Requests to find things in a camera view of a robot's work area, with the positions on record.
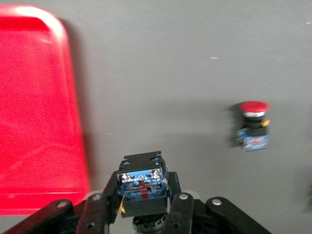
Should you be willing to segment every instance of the red button cap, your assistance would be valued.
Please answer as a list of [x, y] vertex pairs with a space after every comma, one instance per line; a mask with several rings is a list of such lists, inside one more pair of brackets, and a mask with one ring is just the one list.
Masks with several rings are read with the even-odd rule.
[[246, 101], [240, 105], [240, 109], [243, 112], [259, 113], [267, 111], [270, 105], [263, 101]]

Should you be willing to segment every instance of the screw hole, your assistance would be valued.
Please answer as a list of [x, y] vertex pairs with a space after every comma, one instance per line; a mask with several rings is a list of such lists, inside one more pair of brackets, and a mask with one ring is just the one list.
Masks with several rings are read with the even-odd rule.
[[89, 224], [86, 226], [86, 228], [87, 228], [87, 229], [91, 229], [91, 228], [94, 227], [94, 225], [95, 225], [95, 223], [89, 223]]
[[174, 228], [179, 228], [179, 227], [180, 227], [180, 224], [179, 224], [179, 223], [174, 223], [174, 224], [173, 224], [173, 227], [174, 227]]

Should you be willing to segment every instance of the gray tabletop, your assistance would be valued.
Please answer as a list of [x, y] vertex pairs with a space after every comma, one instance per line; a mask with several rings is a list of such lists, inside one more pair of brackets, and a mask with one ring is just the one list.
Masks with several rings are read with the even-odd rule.
[[[223, 196], [273, 234], [312, 226], [312, 3], [0, 0], [42, 7], [71, 43], [93, 190], [124, 155], [161, 150], [184, 190]], [[270, 143], [233, 144], [263, 100]], [[22, 217], [0, 217], [0, 233]], [[112, 233], [134, 233], [118, 218]]]

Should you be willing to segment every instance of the red plastic tray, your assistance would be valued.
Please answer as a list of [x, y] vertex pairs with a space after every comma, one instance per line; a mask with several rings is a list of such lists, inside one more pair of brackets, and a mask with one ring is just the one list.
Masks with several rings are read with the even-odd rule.
[[66, 31], [45, 10], [0, 5], [0, 215], [88, 192]]

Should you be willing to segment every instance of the yellow terminal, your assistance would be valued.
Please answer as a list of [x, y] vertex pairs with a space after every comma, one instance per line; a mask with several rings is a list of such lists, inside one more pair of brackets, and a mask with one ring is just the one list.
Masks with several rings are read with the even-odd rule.
[[262, 126], [262, 127], [266, 127], [266, 126], [269, 125], [269, 123], [270, 123], [270, 120], [269, 120], [269, 119], [264, 119], [264, 120], [262, 120], [262, 122], [261, 122], [261, 126]]

